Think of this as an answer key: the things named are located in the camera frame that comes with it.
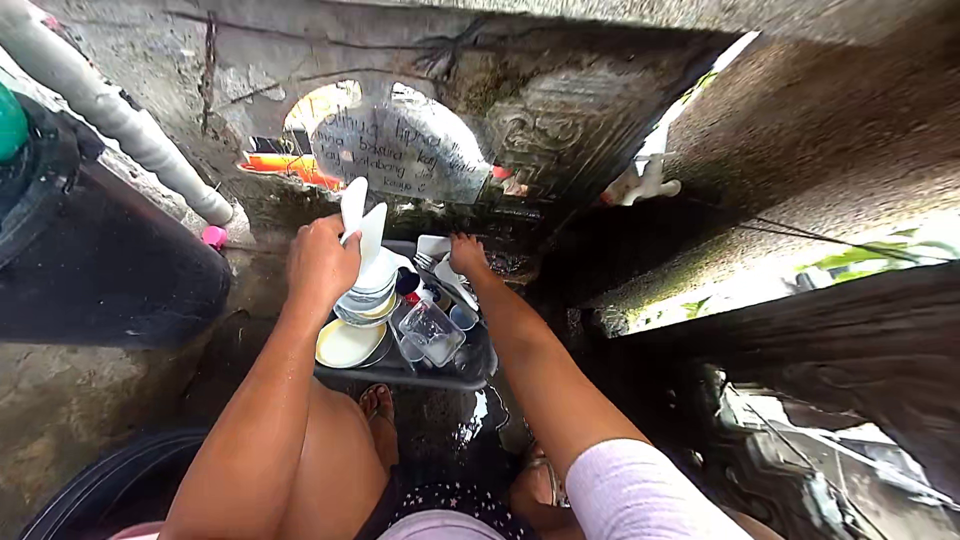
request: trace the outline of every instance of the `white pipe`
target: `white pipe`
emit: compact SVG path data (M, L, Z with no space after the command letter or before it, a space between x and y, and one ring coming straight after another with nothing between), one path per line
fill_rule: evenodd
M66 99L70 109L115 138L120 149L156 173L190 208L213 225L233 215L227 199L197 171L145 111L137 113L66 41L31 16L25 0L0 0L0 46L31 77Z

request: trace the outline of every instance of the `person's hand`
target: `person's hand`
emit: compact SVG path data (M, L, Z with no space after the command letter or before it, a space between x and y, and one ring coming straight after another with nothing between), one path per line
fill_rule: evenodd
M287 256L287 302L332 304L356 283L360 232L341 246L338 236L343 231L344 220L339 213L300 227Z
M489 270L490 264L483 252L483 242L478 242L473 234L470 236L463 233L451 234L450 268L457 274L467 276L471 281L473 281L472 276L477 272Z

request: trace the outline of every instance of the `handwritten sign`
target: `handwritten sign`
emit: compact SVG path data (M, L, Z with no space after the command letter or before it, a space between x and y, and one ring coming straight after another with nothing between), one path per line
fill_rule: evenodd
M314 157L324 174L365 176L377 191L475 203L492 167L466 125L444 112L403 103L338 107L313 135Z

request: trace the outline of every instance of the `person's arm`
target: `person's arm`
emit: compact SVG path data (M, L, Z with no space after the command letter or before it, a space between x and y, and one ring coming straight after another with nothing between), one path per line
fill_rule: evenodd
M194 458L160 538L271 538L306 430L314 348L333 303L356 281L359 234L341 247L334 215L300 228L273 333Z
M470 281L487 316L493 348L527 423L562 477L593 445L647 438L600 393L557 336L498 278L473 236L450 237L450 264Z

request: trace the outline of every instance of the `foot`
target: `foot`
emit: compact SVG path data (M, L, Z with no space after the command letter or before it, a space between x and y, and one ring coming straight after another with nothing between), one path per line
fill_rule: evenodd
M389 474L390 468L400 462L394 425L394 396L386 384L374 384L360 396L359 403L370 423L376 454Z
M560 486L554 485L554 482L559 484L559 479L551 479L553 472L540 443L534 443L526 463L527 466L510 486L511 506L516 504L523 507L533 502L555 506L560 496Z

